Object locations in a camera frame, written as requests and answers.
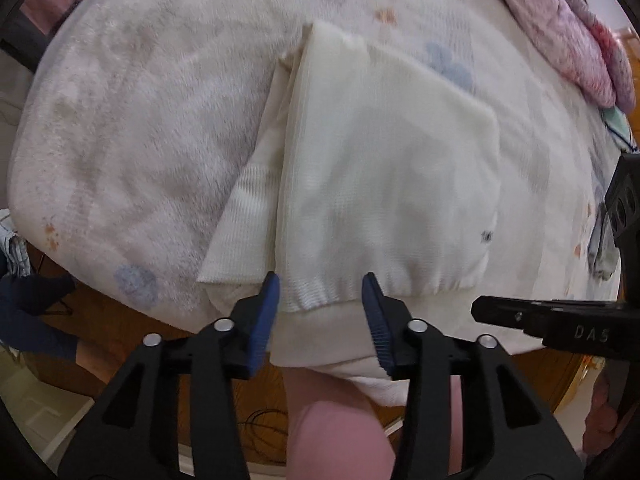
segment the blue flower pattern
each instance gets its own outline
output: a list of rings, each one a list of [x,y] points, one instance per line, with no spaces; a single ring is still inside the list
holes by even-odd
[[[135,307],[149,311],[158,303],[158,279],[146,267],[120,265],[113,277],[120,291]]]
[[[438,43],[429,42],[425,49],[430,56],[429,66],[431,68],[463,90],[473,93],[474,78],[471,72],[461,63],[453,61],[453,56],[448,48]]]

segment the metal screw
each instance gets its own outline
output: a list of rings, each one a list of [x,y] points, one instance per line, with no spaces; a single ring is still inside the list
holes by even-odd
[[[489,334],[481,335],[478,338],[478,342],[485,348],[495,348],[498,346],[498,340]]]
[[[229,319],[228,317],[221,317],[213,324],[213,328],[215,328],[218,332],[229,332],[233,330],[236,324],[233,319]]]
[[[162,342],[162,336],[160,334],[151,333],[142,338],[144,346],[158,346]]]
[[[427,322],[421,319],[412,319],[406,325],[408,329],[411,330],[411,332],[417,332],[418,334],[422,332],[427,332],[427,328],[429,327]]]

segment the white fabric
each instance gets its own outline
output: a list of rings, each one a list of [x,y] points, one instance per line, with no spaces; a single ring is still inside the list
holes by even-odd
[[[211,322],[219,313],[198,270],[253,151],[274,62],[315,20],[398,49],[498,118],[502,187],[484,278],[425,297],[416,315],[523,352],[540,342],[474,323],[476,296],[615,298],[616,277],[590,277],[585,249],[619,152],[503,0],[83,0],[20,120],[9,180],[18,232],[149,316],[191,331]],[[367,378],[379,373],[361,305],[281,314],[276,330],[292,362],[340,373],[363,358]]]
[[[491,108],[328,23],[301,49],[289,78],[276,68],[264,133],[200,270],[213,305],[229,314],[217,285],[259,285],[268,270],[284,312],[357,300],[372,270],[398,297],[475,286],[500,189]]]

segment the pink fabric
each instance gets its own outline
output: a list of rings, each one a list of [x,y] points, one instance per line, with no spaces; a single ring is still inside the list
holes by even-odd
[[[636,93],[626,51],[584,0],[506,1],[559,73],[602,108],[616,105],[627,114],[634,110]]]
[[[616,93],[600,45],[565,0],[506,0],[536,48],[562,76],[602,108]]]
[[[287,480],[388,480],[396,459],[369,401],[352,383],[283,368],[289,411]],[[462,394],[452,378],[450,473],[462,468]]]
[[[584,0],[565,1],[598,42],[616,92],[616,106],[625,114],[630,114],[636,108],[636,91],[631,63],[624,47],[616,41],[610,28],[589,10]]]
[[[79,0],[25,0],[20,10],[42,32],[49,34]]]

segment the dark blue clothing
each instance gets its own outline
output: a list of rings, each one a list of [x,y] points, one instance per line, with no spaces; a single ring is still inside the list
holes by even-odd
[[[38,317],[75,288],[70,274],[59,278],[39,274],[24,278],[4,276],[0,280],[0,340],[19,351],[45,353],[75,362],[78,338]]]

